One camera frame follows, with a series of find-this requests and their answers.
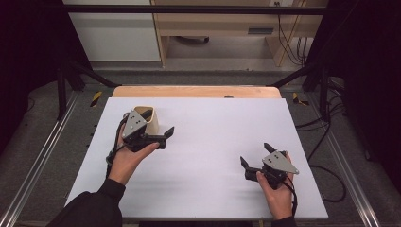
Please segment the black horizontal frame bar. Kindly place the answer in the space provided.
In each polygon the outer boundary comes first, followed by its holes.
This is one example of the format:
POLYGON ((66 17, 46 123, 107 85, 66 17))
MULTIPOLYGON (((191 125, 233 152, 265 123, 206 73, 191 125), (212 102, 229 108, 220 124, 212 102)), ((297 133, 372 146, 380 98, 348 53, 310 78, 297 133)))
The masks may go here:
POLYGON ((237 6, 63 5, 67 12, 325 15, 326 8, 237 6))

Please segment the black curtain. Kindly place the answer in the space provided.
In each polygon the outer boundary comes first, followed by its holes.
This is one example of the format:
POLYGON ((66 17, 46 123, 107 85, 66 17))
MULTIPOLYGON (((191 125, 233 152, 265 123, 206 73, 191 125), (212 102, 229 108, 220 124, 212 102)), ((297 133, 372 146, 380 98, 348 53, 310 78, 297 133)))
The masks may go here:
POLYGON ((0 0, 0 154, 31 91, 57 79, 63 61, 89 67, 63 0, 0 0))
POLYGON ((328 47, 329 75, 345 83, 345 103, 365 148, 401 193, 401 0, 328 0, 309 58, 328 47))

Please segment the white cabinet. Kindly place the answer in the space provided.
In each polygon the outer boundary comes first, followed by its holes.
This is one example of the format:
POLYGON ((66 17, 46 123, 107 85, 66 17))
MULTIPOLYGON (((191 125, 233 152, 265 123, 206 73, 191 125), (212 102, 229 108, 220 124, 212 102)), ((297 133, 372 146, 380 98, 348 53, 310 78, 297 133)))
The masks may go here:
POLYGON ((160 61, 151 13, 70 13, 90 62, 160 61))

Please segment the beige square cup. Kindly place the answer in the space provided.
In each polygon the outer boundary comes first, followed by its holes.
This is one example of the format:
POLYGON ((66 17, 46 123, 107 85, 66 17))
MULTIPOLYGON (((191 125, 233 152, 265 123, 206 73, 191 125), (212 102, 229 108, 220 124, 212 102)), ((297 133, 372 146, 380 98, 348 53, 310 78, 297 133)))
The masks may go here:
POLYGON ((150 135, 156 135, 159 132, 159 122, 158 122, 158 117, 157 117, 155 108, 152 106, 136 106, 134 108, 134 110, 137 111, 140 115, 145 110, 149 110, 149 109, 152 109, 152 117, 150 117, 148 120, 146 120, 147 127, 145 130, 145 133, 150 134, 150 135))

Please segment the aluminium floor rail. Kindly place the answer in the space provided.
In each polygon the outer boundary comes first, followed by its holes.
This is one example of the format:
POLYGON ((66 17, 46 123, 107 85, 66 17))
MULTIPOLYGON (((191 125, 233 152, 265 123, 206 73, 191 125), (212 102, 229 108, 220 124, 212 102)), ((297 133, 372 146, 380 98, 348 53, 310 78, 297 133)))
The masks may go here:
POLYGON ((76 107, 78 98, 79 92, 73 92, 70 95, 64 114, 56 121, 52 131, 46 138, 46 141, 42 146, 42 149, 39 152, 35 162, 33 163, 22 185, 13 198, 13 201, 11 202, 6 212, 0 218, 0 227, 13 227, 16 223, 19 215, 26 205, 26 202, 35 184, 37 183, 40 175, 43 172, 48 158, 52 154, 54 147, 57 145, 57 142, 59 141, 59 138, 70 118, 71 113, 76 107))
POLYGON ((365 227, 381 227, 378 217, 370 204, 355 171, 352 169, 349 162, 340 147, 335 134, 332 132, 334 124, 326 127, 325 140, 332 153, 334 162, 339 170, 339 173, 344 182, 345 188, 348 195, 353 201, 354 206, 357 209, 358 215, 363 222, 365 227))

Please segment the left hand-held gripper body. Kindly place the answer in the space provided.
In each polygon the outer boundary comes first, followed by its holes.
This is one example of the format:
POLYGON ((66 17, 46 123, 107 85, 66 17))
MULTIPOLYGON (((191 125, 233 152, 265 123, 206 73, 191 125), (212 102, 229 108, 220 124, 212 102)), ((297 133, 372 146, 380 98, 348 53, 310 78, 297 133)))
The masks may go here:
POLYGON ((139 151, 152 143, 158 143, 158 149, 165 149, 166 138, 163 135, 145 133, 146 127, 146 120, 137 111, 130 111, 122 133, 123 144, 133 152, 139 151))

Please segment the person's right hand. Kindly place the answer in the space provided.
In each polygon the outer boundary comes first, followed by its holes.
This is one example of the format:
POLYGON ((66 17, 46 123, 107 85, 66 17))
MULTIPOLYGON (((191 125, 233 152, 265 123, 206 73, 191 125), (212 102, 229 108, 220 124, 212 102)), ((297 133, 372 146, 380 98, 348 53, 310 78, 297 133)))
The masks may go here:
POLYGON ((256 178, 265 195, 273 219, 292 217, 292 192, 286 186, 272 189, 260 171, 256 172, 256 178))

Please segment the yellow black floor tape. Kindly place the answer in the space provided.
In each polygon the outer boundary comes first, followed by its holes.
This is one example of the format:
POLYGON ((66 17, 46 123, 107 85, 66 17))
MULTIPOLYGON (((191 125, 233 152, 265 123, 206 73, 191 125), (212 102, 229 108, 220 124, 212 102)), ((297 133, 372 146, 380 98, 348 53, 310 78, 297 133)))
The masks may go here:
POLYGON ((303 105, 303 106, 308 106, 308 105, 309 105, 309 102, 308 102, 308 101, 301 100, 301 99, 298 97, 298 94, 297 94, 297 93, 292 93, 292 100, 293 100, 293 103, 295 103, 295 104, 300 104, 300 105, 303 105))
POLYGON ((96 93, 94 94, 93 99, 92 99, 92 102, 91 102, 91 104, 90 104, 90 107, 95 107, 95 106, 96 106, 96 104, 98 103, 98 101, 99 101, 101 95, 102 95, 102 92, 100 92, 100 91, 98 91, 98 92, 96 92, 96 93))

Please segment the light wooden desk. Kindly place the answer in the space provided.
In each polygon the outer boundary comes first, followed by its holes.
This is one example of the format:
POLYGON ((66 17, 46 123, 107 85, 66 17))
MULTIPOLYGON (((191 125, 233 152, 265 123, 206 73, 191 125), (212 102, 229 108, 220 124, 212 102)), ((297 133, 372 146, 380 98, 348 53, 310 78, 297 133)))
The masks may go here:
MULTIPOLYGON (((237 6, 324 8, 328 0, 150 0, 153 6, 237 6)), ((276 66, 283 65, 295 37, 315 37, 320 15, 156 13, 162 37, 259 36, 264 37, 276 66), (249 27, 273 27, 271 35, 249 35, 249 27)))

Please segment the black metal stand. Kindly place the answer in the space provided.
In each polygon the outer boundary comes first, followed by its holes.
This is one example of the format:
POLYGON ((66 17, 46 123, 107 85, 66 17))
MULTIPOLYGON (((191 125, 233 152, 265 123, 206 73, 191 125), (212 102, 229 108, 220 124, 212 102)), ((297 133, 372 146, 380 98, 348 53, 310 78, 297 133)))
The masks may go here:
POLYGON ((316 87, 319 87, 319 113, 324 121, 329 121, 327 101, 329 81, 328 69, 321 63, 318 63, 317 61, 307 63, 289 76, 270 84, 270 87, 281 88, 301 76, 305 76, 305 80, 302 84, 304 92, 313 92, 316 87))
POLYGON ((103 78, 101 75, 94 72, 92 69, 85 67, 75 61, 63 61, 57 69, 57 85, 58 85, 58 100, 59 100, 59 114, 58 119, 62 119, 67 112, 67 99, 66 99, 66 86, 68 82, 74 91, 82 91, 85 83, 81 75, 86 75, 91 79, 98 81, 109 88, 118 87, 108 79, 103 78))

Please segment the wooden table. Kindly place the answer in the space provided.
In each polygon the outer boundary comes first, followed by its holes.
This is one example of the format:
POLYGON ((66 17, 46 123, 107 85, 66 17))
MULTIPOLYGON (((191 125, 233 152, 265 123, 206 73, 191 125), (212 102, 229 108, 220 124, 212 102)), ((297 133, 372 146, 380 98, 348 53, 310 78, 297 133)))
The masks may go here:
POLYGON ((279 90, 266 86, 119 86, 112 97, 216 97, 281 98, 279 90))

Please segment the grey desk socket strip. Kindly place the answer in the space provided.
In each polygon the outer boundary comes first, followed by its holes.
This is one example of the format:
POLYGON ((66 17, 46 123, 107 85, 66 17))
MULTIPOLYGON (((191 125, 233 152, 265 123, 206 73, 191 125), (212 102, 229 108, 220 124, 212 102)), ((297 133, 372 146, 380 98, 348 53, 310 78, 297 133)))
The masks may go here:
POLYGON ((273 27, 249 27, 249 35, 271 35, 274 31, 273 27))

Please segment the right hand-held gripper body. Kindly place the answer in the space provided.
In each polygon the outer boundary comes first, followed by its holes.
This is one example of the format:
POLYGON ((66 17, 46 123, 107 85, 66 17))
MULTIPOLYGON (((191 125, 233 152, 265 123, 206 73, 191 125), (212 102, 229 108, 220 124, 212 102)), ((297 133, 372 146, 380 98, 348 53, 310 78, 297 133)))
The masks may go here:
POLYGON ((283 184, 289 173, 299 174, 299 170, 287 159, 285 151, 274 151, 262 159, 261 168, 250 167, 245 163, 245 179, 257 181, 256 173, 261 172, 270 187, 276 190, 283 184))

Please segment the person's left hand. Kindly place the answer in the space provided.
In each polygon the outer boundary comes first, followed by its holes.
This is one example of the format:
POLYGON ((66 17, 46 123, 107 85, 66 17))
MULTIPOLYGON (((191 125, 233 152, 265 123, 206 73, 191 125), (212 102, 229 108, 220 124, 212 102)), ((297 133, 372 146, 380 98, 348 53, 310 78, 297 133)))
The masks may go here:
POLYGON ((126 185, 140 163, 158 147, 158 143, 152 143, 136 152, 123 147, 113 159, 108 178, 126 185))

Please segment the white table board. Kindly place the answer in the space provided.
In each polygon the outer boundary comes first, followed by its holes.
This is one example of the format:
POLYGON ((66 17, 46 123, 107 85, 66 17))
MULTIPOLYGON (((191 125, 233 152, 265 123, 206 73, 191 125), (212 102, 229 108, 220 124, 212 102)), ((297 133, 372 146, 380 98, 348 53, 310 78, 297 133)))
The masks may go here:
POLYGON ((240 162, 260 167, 264 146, 288 152, 297 218, 326 218, 319 189, 288 105, 282 98, 108 99, 69 196, 95 192, 105 179, 106 157, 123 114, 136 106, 155 109, 161 131, 174 130, 166 147, 135 170, 120 202, 135 220, 261 219, 270 212, 258 183, 245 179, 240 162))

